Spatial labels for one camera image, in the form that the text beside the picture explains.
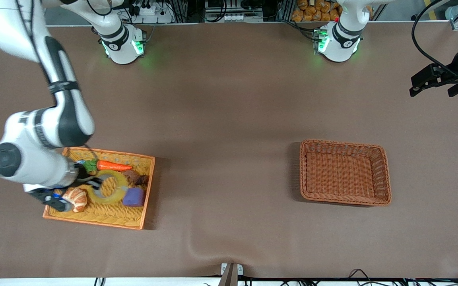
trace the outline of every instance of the basket rim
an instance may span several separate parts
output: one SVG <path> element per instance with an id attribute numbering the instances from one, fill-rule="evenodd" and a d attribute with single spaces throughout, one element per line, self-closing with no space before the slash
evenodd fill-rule
<path id="1" fill-rule="evenodd" d="M 149 179 L 147 182 L 147 188 L 146 188 L 146 199 L 145 199 L 145 204 L 142 207 L 142 216 L 140 218 L 140 222 L 138 226 L 122 226 L 120 224 L 110 224 L 110 223 L 105 223 L 105 222 L 97 222 L 97 221 L 82 221 L 82 220 L 77 220 L 73 218 L 62 218 L 62 217 L 56 217 L 52 216 L 49 214 L 50 207 L 45 206 L 43 210 L 42 217 L 46 219 L 55 219 L 55 220 L 62 220 L 62 221 L 69 221 L 69 222 L 76 222 L 76 223 L 84 223 L 84 224 L 95 224 L 97 226 L 112 226 L 114 228 L 127 228 L 131 230 L 142 230 L 144 229 L 144 221 L 146 218 L 146 213 L 147 213 L 147 205 L 149 202 L 149 193 L 151 192 L 151 181 L 153 180 L 153 172 L 155 171 L 155 161 L 156 158 L 154 156 L 149 156 L 149 155 L 142 155 L 142 154 L 134 154 L 134 153 L 128 153 L 128 152 L 118 152 L 118 151 L 111 151 L 111 150 L 105 150 L 105 149 L 95 149 L 95 148 L 84 148 L 84 147 L 65 147 L 62 151 L 63 156 L 68 156 L 69 150 L 80 150 L 80 151 L 95 151 L 95 152 L 100 152 L 100 153 L 109 153 L 109 154 L 118 154 L 118 155 L 128 155 L 128 156 L 134 156 L 134 157 L 140 157 L 140 158 L 145 158 L 145 159 L 150 159 L 151 160 L 151 165 L 149 167 Z"/>
<path id="2" fill-rule="evenodd" d="M 385 201 L 379 201 L 379 202 L 371 202 L 371 201 L 362 201 L 358 200 L 360 196 L 336 196 L 337 199 L 328 199 L 328 198 L 319 198 L 319 199 L 314 199 L 311 196 L 308 196 L 307 194 L 315 194 L 311 193 L 307 190 L 307 153 L 308 153 L 308 146 L 313 144 L 313 143 L 328 143 L 331 145 L 348 145 L 351 147 L 371 147 L 371 148 L 376 148 L 379 153 L 380 157 L 383 159 L 384 163 L 384 172 L 385 172 L 385 182 L 386 182 L 386 200 Z M 309 201 L 325 201 L 325 202 L 330 202 L 330 203 L 348 203 L 351 205 L 367 205 L 367 206 L 387 206 L 391 203 L 391 186 L 390 186 L 390 173 L 388 169 L 388 158 L 385 152 L 385 149 L 380 146 L 380 145 L 374 145 L 374 144 L 365 144 L 365 143 L 350 143 L 350 142 L 344 142 L 344 141 L 329 141 L 329 140 L 320 140 L 320 139 L 306 139 L 301 142 L 300 145 L 300 193 L 304 199 L 307 199 Z"/>

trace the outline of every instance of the orange carrot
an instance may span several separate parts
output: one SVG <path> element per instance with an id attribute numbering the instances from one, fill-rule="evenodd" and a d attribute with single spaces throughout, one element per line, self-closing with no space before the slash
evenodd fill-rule
<path id="1" fill-rule="evenodd" d="M 114 171 L 122 172 L 126 170 L 132 170 L 132 166 L 99 160 L 97 162 L 97 169 L 98 170 L 114 170 Z"/>

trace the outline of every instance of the bread roll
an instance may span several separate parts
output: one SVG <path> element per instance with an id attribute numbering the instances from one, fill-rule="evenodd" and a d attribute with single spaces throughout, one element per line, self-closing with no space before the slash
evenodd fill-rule
<path id="1" fill-rule="evenodd" d="M 291 16 L 291 20 L 293 20 L 293 22 L 301 22 L 301 20 L 303 20 L 303 11 L 293 11 L 293 16 Z"/>
<path id="2" fill-rule="evenodd" d="M 65 201 L 73 204 L 74 213 L 84 211 L 84 207 L 87 205 L 86 192 L 81 188 L 69 188 L 62 197 Z"/>
<path id="3" fill-rule="evenodd" d="M 321 11 L 322 13 L 328 13 L 331 8 L 331 2 L 317 0 L 316 1 L 316 10 Z"/>
<path id="4" fill-rule="evenodd" d="M 316 11 L 316 14 L 312 15 L 312 21 L 321 21 L 321 11 Z"/>
<path id="5" fill-rule="evenodd" d="M 337 9 L 333 9 L 330 11 L 330 20 L 335 21 L 336 18 L 338 18 L 338 12 Z"/>
<path id="6" fill-rule="evenodd" d="M 298 0 L 298 8 L 305 10 L 309 6 L 308 0 Z"/>
<path id="7" fill-rule="evenodd" d="M 309 13 L 303 13 L 303 21 L 304 22 L 312 21 L 312 15 Z"/>
<path id="8" fill-rule="evenodd" d="M 329 20 L 330 20 L 330 15 L 328 13 L 321 14 L 321 21 L 329 21 Z"/>
<path id="9" fill-rule="evenodd" d="M 307 9 L 305 9 L 305 12 L 303 13 L 303 16 L 309 14 L 309 15 L 315 15 L 317 12 L 316 7 L 309 6 Z"/>

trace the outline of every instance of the empty wicker basket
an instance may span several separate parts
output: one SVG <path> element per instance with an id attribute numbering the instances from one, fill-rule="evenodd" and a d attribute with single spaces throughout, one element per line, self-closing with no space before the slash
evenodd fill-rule
<path id="1" fill-rule="evenodd" d="M 300 147 L 301 194 L 311 201 L 386 206 L 388 161 L 378 145 L 305 140 Z"/>

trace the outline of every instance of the brown tablecloth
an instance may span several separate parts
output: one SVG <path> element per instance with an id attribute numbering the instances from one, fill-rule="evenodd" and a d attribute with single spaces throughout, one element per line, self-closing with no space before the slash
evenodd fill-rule
<path id="1" fill-rule="evenodd" d="M 458 98 L 409 97 L 429 63 L 410 23 L 369 24 L 341 64 L 285 24 L 160 26 L 125 66 L 89 28 L 51 30 L 95 119 L 91 147 L 158 157 L 147 230 L 43 219 L 0 179 L 0 277 L 198 276 L 232 261 L 249 276 L 458 276 Z M 417 35 L 445 63 L 458 51 L 448 23 Z M 0 138 L 10 114 L 51 102 L 38 65 L 0 51 Z M 391 205 L 302 199 L 307 138 L 382 145 Z"/>

